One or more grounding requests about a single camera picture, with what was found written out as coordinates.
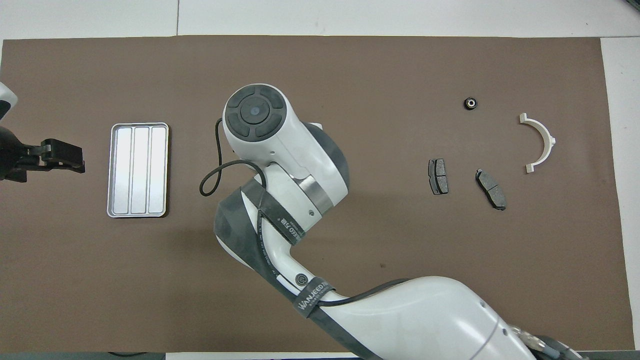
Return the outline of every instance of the white plastic bracket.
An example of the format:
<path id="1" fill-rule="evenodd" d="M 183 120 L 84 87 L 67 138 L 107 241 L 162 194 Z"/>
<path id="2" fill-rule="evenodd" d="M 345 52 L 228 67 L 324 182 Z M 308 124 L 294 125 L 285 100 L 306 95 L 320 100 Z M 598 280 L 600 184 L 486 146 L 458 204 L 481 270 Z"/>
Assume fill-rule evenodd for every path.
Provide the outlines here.
<path id="1" fill-rule="evenodd" d="M 551 136 L 551 134 L 549 133 L 549 130 L 547 130 L 547 128 L 542 123 L 540 123 L 539 121 L 527 118 L 527 113 L 520 114 L 520 123 L 535 127 L 536 130 L 540 132 L 540 135 L 542 135 L 542 140 L 544 140 L 545 142 L 545 148 L 542 150 L 542 155 L 540 155 L 540 159 L 538 159 L 534 163 L 525 165 L 525 168 L 527 169 L 527 174 L 528 174 L 529 172 L 533 172 L 534 170 L 533 167 L 540 165 L 543 161 L 547 159 L 547 157 L 551 153 L 551 148 L 556 144 L 556 138 Z"/>

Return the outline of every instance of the metal tray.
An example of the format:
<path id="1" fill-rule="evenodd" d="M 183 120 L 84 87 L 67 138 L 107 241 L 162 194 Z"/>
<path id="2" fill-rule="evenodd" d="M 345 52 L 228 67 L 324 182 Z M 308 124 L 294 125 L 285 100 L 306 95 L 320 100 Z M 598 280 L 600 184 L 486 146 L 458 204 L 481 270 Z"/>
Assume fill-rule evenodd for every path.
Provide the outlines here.
<path id="1" fill-rule="evenodd" d="M 169 126 L 164 122 L 111 128 L 107 214 L 161 217 L 166 212 Z"/>

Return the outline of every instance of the brown work surface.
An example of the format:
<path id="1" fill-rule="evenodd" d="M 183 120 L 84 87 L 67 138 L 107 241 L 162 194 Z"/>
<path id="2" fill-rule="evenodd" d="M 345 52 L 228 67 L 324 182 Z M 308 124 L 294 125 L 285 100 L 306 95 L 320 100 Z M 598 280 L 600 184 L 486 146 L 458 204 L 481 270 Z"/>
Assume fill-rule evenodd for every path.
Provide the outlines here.
<path id="1" fill-rule="evenodd" d="M 282 89 L 349 161 L 351 193 L 292 252 L 340 293 L 447 276 L 533 333 L 633 347 L 599 39 L 5 40 L 1 81 L 20 98 L 3 126 L 81 146 L 87 171 L 0 183 L 0 352 L 343 351 L 215 240 L 218 201 L 250 171 L 198 193 L 215 120 L 255 82 Z M 542 140 L 521 112 L 557 139 L 532 174 Z M 168 215 L 109 218 L 111 126 L 160 121 Z M 225 140 L 223 153 L 235 158 Z M 445 159 L 448 195 L 431 193 L 430 158 Z"/>

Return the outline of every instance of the small bearing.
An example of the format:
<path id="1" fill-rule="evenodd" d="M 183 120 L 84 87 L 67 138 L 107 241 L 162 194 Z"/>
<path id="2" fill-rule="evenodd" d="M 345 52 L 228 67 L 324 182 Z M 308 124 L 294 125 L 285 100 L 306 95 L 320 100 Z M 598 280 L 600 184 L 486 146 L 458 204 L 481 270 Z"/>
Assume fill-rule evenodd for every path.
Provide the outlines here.
<path id="1" fill-rule="evenodd" d="M 467 97 L 464 102 L 465 109 L 473 110 L 478 106 L 478 102 L 473 97 Z"/>

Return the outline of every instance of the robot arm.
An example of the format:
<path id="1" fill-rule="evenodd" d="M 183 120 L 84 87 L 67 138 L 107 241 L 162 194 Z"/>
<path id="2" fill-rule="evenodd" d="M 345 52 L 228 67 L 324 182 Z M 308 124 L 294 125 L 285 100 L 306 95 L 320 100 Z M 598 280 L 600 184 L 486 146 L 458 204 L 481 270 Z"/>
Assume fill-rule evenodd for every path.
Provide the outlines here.
<path id="1" fill-rule="evenodd" d="M 16 103 L 18 103 L 18 97 L 8 87 L 0 83 L 0 122 Z"/>
<path id="2" fill-rule="evenodd" d="M 0 83 L 0 122 L 18 102 L 18 97 Z M 25 145 L 7 128 L 0 126 L 0 181 L 26 183 L 27 171 L 67 169 L 84 172 L 82 148 L 56 139 L 40 145 Z"/>
<path id="3" fill-rule="evenodd" d="M 500 316 L 462 283 L 421 277 L 347 298 L 290 255 L 349 188 L 340 149 L 318 126 L 297 118 L 277 88 L 236 91 L 223 112 L 235 153 L 264 172 L 221 201 L 220 245 L 255 270 L 349 351 L 364 359 L 531 360 Z"/>

